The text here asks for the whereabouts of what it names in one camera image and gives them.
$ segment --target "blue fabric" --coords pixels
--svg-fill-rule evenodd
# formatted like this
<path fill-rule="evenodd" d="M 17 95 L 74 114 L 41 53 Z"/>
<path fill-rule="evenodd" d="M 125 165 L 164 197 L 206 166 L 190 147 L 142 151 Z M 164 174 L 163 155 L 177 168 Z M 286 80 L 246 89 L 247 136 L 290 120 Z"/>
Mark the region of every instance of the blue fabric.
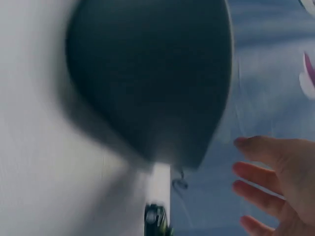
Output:
<path fill-rule="evenodd" d="M 176 236 L 246 235 L 239 217 L 277 221 L 236 196 L 233 146 L 238 136 L 315 139 L 315 102 L 301 90 L 303 54 L 315 63 L 315 18 L 298 0 L 230 0 L 235 55 L 232 89 L 220 128 L 181 200 L 171 191 Z"/>

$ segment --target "human hand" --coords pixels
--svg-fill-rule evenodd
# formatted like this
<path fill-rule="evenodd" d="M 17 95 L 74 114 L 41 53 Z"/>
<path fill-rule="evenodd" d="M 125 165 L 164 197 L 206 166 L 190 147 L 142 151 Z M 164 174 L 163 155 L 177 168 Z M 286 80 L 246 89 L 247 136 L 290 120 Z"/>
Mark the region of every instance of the human hand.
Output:
<path fill-rule="evenodd" d="M 233 183 L 233 190 L 238 195 L 279 220 L 279 226 L 272 229 L 251 216 L 243 216 L 241 225 L 248 234 L 314 236 L 315 142 L 255 136 L 238 138 L 234 144 L 248 160 L 262 162 L 273 170 L 237 162 L 233 172 L 283 196 L 270 195 L 241 180 Z"/>

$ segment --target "finger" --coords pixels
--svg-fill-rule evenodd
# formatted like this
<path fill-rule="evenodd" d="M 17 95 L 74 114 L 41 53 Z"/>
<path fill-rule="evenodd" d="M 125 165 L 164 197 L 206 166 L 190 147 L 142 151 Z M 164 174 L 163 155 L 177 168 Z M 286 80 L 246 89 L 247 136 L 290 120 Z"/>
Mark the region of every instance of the finger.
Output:
<path fill-rule="evenodd" d="M 240 223 L 250 236 L 272 236 L 275 231 L 251 216 L 241 217 Z"/>
<path fill-rule="evenodd" d="M 268 194 L 254 186 L 249 185 L 241 180 L 233 183 L 233 190 L 254 204 L 264 212 L 276 218 L 280 218 L 281 210 L 285 204 L 285 200 Z"/>
<path fill-rule="evenodd" d="M 246 162 L 237 162 L 233 165 L 233 172 L 243 179 L 282 195 L 279 180 L 274 171 Z"/>
<path fill-rule="evenodd" d="M 265 136 L 254 136 L 251 138 L 237 138 L 234 141 L 235 146 L 250 161 L 259 161 L 277 171 L 281 168 L 283 158 L 282 155 L 285 140 L 275 139 Z"/>

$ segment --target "fingernail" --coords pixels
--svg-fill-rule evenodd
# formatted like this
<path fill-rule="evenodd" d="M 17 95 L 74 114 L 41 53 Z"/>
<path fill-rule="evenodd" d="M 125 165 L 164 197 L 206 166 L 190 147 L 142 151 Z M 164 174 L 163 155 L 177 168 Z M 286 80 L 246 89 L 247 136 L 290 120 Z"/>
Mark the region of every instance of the fingernail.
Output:
<path fill-rule="evenodd" d="M 247 140 L 248 138 L 246 137 L 238 137 L 237 139 L 234 140 L 234 144 L 236 146 L 241 146 L 244 144 L 244 142 Z"/>

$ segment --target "white wall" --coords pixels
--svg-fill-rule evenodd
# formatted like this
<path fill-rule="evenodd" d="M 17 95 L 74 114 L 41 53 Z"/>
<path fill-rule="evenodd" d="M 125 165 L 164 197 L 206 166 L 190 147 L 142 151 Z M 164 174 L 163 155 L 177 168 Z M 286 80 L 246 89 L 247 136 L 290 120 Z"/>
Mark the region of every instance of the white wall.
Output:
<path fill-rule="evenodd" d="M 75 3 L 1 1 L 1 236 L 140 236 L 152 191 L 169 206 L 169 168 L 143 163 L 69 84 Z"/>

